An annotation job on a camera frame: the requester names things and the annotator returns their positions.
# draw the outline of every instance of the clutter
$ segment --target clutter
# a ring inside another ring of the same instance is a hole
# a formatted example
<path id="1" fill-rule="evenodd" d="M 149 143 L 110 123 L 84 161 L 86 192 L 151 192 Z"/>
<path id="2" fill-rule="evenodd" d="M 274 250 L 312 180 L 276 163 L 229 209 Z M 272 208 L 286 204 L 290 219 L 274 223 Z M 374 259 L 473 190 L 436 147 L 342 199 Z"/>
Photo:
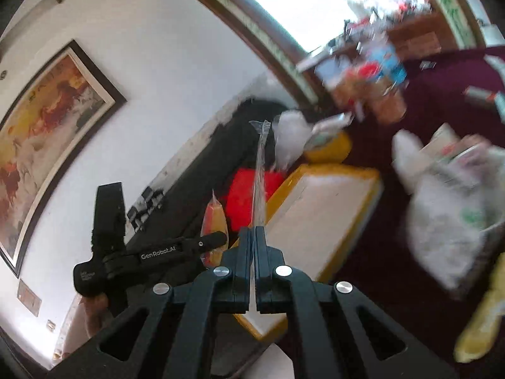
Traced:
<path id="1" fill-rule="evenodd" d="M 367 40 L 358 45 L 359 54 L 367 62 L 378 62 L 386 77 L 395 84 L 407 78 L 407 72 L 396 55 L 395 47 L 389 42 L 386 32 L 372 32 Z"/>
<path id="2" fill-rule="evenodd" d="M 249 226 L 253 211 L 253 169 L 239 168 L 233 177 L 230 190 L 226 196 L 226 216 L 230 220 L 230 229 L 238 232 L 242 226 Z M 264 197 L 268 201 L 273 193 L 284 182 L 284 175 L 279 172 L 264 173 Z"/>
<path id="3" fill-rule="evenodd" d="M 488 353 L 505 315 L 505 254 L 501 254 L 490 277 L 489 290 L 463 333 L 456 341 L 454 359 L 468 363 Z"/>
<path id="4" fill-rule="evenodd" d="M 298 110 L 283 112 L 274 120 L 275 164 L 285 172 L 304 153 L 331 142 L 340 131 L 353 121 L 351 113 L 342 113 L 319 121 L 307 123 Z"/>
<path id="5" fill-rule="evenodd" d="M 132 206 L 126 217 L 128 222 L 131 223 L 133 230 L 137 232 L 146 230 L 146 222 L 155 209 L 161 210 L 163 208 L 163 190 L 153 190 L 150 186 L 141 194 L 142 209 L 138 210 L 136 206 Z"/>
<path id="6" fill-rule="evenodd" d="M 300 165 L 267 203 L 268 245 L 282 250 L 286 265 L 327 283 L 353 248 L 381 192 L 375 169 Z M 255 310 L 235 317 L 258 340 L 274 339 L 286 319 Z"/>
<path id="7" fill-rule="evenodd" d="M 454 297 L 473 285 L 505 226 L 505 150 L 442 125 L 422 147 L 410 132 L 393 138 L 393 168 L 407 193 L 407 238 L 416 260 Z"/>
<path id="8" fill-rule="evenodd" d="M 219 266 L 223 252 L 228 249 L 228 226 L 226 225 L 226 216 L 223 206 L 217 200 L 214 191 L 212 191 L 212 199 L 205 208 L 200 236 L 205 237 L 214 232 L 224 233 L 226 235 L 226 243 L 219 248 L 215 248 L 201 255 L 201 262 L 203 262 L 204 266 L 207 268 Z"/>
<path id="9" fill-rule="evenodd" d="M 386 125 L 400 121 L 407 110 L 400 91 L 402 85 L 398 82 L 405 81 L 402 70 L 403 66 L 396 60 L 383 61 L 381 64 L 378 60 L 370 59 L 347 67 L 338 78 L 330 80 L 325 86 L 342 110 L 353 111 L 361 121 L 364 117 L 362 107 L 365 105 L 372 110 L 379 123 Z"/>

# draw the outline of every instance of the maroon carpet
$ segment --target maroon carpet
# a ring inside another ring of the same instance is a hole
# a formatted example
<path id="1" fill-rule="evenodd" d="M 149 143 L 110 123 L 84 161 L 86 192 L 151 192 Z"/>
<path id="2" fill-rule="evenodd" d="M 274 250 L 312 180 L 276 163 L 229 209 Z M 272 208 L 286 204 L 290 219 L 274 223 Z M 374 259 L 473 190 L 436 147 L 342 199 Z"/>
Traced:
<path id="1" fill-rule="evenodd" d="M 335 280 L 347 280 L 403 325 L 437 355 L 452 364 L 462 378 L 485 377 L 505 355 L 502 339 L 485 358 L 471 364 L 453 359 L 456 338 L 470 320 L 487 288 L 483 275 L 463 301 L 454 301 L 411 256 L 403 237 L 403 217 L 409 197 L 391 167 L 391 140 L 401 128 L 426 144 L 443 123 L 456 134 L 481 134 L 505 147 L 505 125 L 497 114 L 468 105 L 462 95 L 469 86 L 489 90 L 505 87 L 499 75 L 483 60 L 484 53 L 505 59 L 505 47 L 468 50 L 431 57 L 433 69 L 419 70 L 419 61 L 406 63 L 410 84 L 405 91 L 407 114 L 397 124 L 378 126 L 373 117 L 348 130 L 353 150 L 346 164 L 380 171 L 384 192 L 362 237 Z M 291 338 L 281 341 L 289 353 Z"/>

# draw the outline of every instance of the picture frame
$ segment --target picture frame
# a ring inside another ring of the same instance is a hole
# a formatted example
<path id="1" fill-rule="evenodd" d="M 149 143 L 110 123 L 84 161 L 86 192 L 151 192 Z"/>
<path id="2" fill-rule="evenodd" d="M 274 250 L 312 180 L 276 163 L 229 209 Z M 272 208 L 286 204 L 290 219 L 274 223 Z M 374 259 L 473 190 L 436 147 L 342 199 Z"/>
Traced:
<path id="1" fill-rule="evenodd" d="M 0 255 L 19 278 L 57 183 L 125 98 L 75 40 L 40 68 L 0 123 Z"/>

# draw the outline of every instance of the food package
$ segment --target food package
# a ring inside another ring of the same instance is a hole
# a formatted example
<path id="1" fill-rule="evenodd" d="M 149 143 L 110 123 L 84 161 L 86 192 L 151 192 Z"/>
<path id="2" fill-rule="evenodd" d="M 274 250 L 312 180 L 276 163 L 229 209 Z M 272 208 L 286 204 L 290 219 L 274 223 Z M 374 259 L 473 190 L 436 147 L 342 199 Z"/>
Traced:
<path id="1" fill-rule="evenodd" d="M 454 347 L 456 362 L 468 363 L 488 353 L 498 336 L 503 315 L 505 315 L 505 254 L 499 256 L 490 278 L 489 290 L 456 341 Z"/>
<path id="2" fill-rule="evenodd" d="M 217 231 L 221 231 L 226 234 L 226 244 L 209 252 L 205 252 L 201 256 L 201 260 L 207 268 L 219 266 L 223 252 L 228 249 L 228 226 L 226 224 L 226 216 L 224 214 L 223 206 L 217 200 L 214 195 L 214 191 L 212 191 L 212 199 L 205 209 L 200 236 L 204 237 L 205 235 L 209 235 Z"/>

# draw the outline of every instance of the snack package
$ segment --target snack package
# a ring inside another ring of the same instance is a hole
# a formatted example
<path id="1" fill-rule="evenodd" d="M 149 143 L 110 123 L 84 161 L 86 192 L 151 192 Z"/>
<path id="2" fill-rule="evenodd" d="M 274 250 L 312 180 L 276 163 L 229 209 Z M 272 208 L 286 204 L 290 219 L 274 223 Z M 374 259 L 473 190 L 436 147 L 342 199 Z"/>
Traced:
<path id="1" fill-rule="evenodd" d="M 212 191 L 212 199 L 207 204 L 205 209 L 204 221 L 201 225 L 200 236 L 204 237 L 210 233 L 221 231 L 226 234 L 226 244 L 222 247 L 216 248 L 210 252 L 205 252 L 201 256 L 201 261 L 207 268 L 219 266 L 223 252 L 228 249 L 228 226 L 226 224 L 226 216 L 224 214 L 223 206 L 217 200 Z"/>

